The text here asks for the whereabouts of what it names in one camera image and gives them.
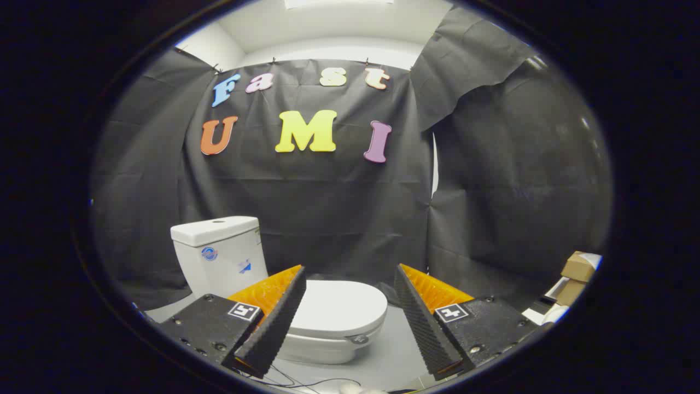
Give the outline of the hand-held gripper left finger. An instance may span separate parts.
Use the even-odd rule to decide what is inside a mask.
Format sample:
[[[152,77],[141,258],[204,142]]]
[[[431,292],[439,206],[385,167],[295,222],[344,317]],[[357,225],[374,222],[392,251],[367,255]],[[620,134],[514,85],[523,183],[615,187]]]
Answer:
[[[305,267],[293,266],[227,298],[205,294],[165,319],[159,329],[205,361],[263,378],[306,289]]]

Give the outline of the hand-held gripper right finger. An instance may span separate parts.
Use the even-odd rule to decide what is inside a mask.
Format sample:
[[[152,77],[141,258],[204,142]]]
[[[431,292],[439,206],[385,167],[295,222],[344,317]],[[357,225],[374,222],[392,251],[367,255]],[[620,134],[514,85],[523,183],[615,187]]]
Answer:
[[[537,324],[493,295],[473,297],[399,264],[393,287],[428,373],[436,380],[468,373],[537,341]]]

